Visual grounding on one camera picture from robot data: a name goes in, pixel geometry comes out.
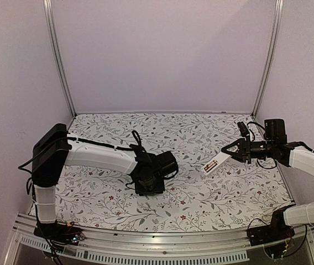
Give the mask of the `white remote control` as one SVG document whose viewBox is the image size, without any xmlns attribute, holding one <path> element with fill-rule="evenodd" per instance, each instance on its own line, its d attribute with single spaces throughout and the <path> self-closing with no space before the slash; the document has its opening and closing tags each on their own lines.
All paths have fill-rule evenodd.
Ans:
<svg viewBox="0 0 314 265">
<path fill-rule="evenodd" d="M 201 172 L 207 176 L 216 171 L 221 165 L 223 165 L 231 155 L 220 152 L 212 157 L 205 165 L 201 167 Z"/>
</svg>

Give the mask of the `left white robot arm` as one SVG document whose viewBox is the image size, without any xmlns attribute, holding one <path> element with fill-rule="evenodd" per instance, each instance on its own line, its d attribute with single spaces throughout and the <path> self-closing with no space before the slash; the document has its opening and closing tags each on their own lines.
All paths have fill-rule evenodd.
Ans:
<svg viewBox="0 0 314 265">
<path fill-rule="evenodd" d="M 54 125 L 33 147 L 32 157 L 18 168 L 27 165 L 34 189 L 36 216 L 41 231 L 51 240 L 62 235 L 56 223 L 55 187 L 65 166 L 86 166 L 108 169 L 131 177 L 137 195 L 161 194 L 165 181 L 174 178 L 179 167 L 170 151 L 159 155 L 148 153 L 137 131 L 132 131 L 136 141 L 128 147 L 84 139 L 68 133 L 66 125 Z"/>
</svg>

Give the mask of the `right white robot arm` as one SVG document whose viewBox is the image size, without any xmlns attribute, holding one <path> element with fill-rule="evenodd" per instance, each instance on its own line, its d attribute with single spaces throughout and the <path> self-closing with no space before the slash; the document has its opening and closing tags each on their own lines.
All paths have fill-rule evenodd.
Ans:
<svg viewBox="0 0 314 265">
<path fill-rule="evenodd" d="M 251 141 L 244 123 L 238 125 L 242 138 L 223 147 L 221 152 L 238 162 L 251 163 L 252 159 L 271 158 L 277 163 L 303 171 L 314 177 L 314 149 L 302 141 L 287 141 L 285 122 L 282 119 L 264 121 L 264 140 Z M 266 229 L 266 236 L 277 241 L 286 234 L 287 226 L 314 224 L 314 203 L 291 206 L 285 209 L 281 219 Z"/>
</svg>

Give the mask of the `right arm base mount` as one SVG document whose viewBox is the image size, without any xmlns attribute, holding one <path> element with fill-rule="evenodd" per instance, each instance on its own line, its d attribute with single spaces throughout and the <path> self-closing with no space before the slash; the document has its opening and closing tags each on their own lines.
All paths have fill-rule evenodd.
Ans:
<svg viewBox="0 0 314 265">
<path fill-rule="evenodd" d="M 281 208 L 273 212 L 270 224 L 264 223 L 262 226 L 247 227 L 247 237 L 251 246 L 263 245 L 284 239 L 289 239 L 295 235 L 294 229 L 285 224 L 284 211 Z"/>
</svg>

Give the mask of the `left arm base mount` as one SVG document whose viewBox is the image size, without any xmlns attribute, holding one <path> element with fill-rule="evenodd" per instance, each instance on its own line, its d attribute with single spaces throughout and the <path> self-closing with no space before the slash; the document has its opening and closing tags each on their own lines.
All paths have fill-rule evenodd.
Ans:
<svg viewBox="0 0 314 265">
<path fill-rule="evenodd" d="M 85 239 L 82 229 L 76 227 L 74 222 L 59 224 L 55 220 L 52 223 L 45 224 L 39 220 L 38 213 L 36 213 L 34 235 L 60 245 L 78 245 L 80 241 Z"/>
</svg>

